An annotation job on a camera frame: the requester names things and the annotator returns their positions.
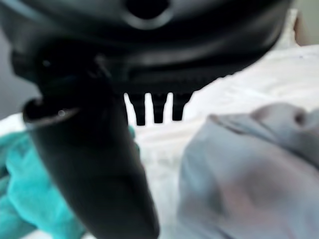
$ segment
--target teal towel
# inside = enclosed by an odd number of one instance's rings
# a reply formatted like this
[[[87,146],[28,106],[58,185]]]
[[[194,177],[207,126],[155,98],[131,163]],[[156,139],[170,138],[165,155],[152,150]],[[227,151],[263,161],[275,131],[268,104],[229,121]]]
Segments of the teal towel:
[[[38,228],[54,239],[80,239],[85,230],[51,183],[27,133],[1,138],[0,152],[0,238],[19,239]]]

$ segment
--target wall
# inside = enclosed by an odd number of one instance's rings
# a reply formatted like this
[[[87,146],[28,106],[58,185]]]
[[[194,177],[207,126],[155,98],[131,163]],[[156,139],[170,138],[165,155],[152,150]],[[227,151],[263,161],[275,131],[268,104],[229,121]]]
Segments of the wall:
[[[13,74],[9,54],[9,44],[0,31],[0,119],[20,112],[26,101],[38,96],[32,84]]]
[[[302,45],[319,44],[319,0],[297,0]]]

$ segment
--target black handle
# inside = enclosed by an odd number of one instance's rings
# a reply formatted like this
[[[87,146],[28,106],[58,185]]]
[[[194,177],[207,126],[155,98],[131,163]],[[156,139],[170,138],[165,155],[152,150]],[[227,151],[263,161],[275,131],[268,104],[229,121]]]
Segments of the black handle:
[[[156,239],[159,224],[122,105],[32,101],[24,121],[69,206],[98,239]]]

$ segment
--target gray cloth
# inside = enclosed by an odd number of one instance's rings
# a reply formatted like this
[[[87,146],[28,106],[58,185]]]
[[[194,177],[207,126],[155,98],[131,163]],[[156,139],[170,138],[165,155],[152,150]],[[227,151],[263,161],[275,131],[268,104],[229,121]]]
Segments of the gray cloth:
[[[210,116],[185,150],[179,239],[319,238],[319,111]]]

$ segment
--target plastic tooth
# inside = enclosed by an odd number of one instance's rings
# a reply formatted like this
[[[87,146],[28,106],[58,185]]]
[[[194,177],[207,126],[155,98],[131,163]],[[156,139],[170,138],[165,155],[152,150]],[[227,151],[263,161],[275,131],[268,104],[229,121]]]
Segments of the plastic tooth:
[[[189,102],[193,93],[174,94],[173,98],[173,121],[181,121],[185,105]]]
[[[168,94],[152,94],[154,123],[163,123],[164,107]]]
[[[129,94],[130,101],[134,107],[136,114],[136,124],[138,126],[145,125],[145,95]]]

